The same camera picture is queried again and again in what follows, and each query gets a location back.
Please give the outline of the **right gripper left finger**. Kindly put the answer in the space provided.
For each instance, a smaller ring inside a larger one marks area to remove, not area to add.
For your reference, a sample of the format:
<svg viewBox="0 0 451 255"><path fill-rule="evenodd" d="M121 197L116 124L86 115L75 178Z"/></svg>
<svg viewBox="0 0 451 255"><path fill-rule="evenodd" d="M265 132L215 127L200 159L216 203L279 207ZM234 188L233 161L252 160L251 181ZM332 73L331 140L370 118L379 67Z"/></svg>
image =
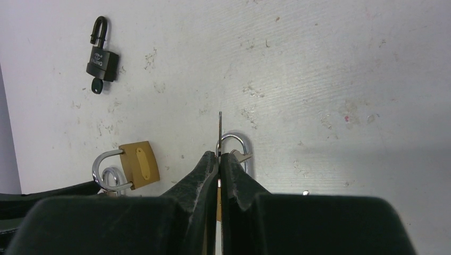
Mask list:
<svg viewBox="0 0 451 255"><path fill-rule="evenodd" d="M218 160L207 151L157 197L59 196L26 215L7 254L213 254Z"/></svg>

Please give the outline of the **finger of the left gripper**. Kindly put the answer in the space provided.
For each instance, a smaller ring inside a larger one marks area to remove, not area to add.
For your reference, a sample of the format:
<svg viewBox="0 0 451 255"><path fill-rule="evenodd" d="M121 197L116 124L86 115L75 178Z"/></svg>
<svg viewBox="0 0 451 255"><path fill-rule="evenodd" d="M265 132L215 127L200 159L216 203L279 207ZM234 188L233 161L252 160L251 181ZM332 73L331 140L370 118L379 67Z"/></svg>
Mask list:
<svg viewBox="0 0 451 255"><path fill-rule="evenodd" d="M89 181L66 188L30 194L1 194L1 243L10 243L28 211L40 200L57 196L93 196L100 186Z"/></svg>

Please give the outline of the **black padlock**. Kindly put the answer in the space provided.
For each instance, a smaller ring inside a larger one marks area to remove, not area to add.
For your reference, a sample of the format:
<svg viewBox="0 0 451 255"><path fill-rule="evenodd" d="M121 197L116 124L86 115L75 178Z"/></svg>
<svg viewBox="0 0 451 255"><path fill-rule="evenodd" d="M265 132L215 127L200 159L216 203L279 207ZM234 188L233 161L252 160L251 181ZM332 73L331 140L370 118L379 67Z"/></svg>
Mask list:
<svg viewBox="0 0 451 255"><path fill-rule="evenodd" d="M97 79L113 82L117 77L119 55L104 49L107 27L106 17L99 16L90 35L93 47L86 72Z"/></svg>

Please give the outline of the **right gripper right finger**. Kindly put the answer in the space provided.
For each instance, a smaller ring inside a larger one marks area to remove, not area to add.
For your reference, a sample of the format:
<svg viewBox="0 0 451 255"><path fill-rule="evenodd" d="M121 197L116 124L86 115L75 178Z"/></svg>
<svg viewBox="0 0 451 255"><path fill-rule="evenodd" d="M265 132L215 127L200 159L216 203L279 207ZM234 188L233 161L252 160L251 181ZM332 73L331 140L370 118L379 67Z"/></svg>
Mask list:
<svg viewBox="0 0 451 255"><path fill-rule="evenodd" d="M223 254L415 254L396 210L376 197L272 194L223 154Z"/></svg>

